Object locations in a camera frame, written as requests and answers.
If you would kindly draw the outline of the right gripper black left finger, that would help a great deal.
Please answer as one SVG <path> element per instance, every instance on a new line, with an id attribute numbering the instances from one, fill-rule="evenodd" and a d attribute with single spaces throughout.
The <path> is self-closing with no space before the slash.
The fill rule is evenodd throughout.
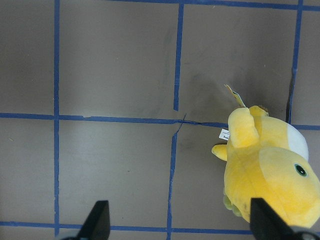
<path id="1" fill-rule="evenodd" d="M 87 216 L 76 240 L 108 240 L 110 236 L 110 209 L 108 200 L 97 201 Z"/>

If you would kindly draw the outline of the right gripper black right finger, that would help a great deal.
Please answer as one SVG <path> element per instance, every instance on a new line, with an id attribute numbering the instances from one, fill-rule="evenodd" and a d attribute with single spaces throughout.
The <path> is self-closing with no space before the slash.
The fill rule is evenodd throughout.
<path id="1" fill-rule="evenodd" d="M 268 205 L 263 198 L 252 198 L 250 202 L 250 230 L 256 240 L 302 240 Z"/>

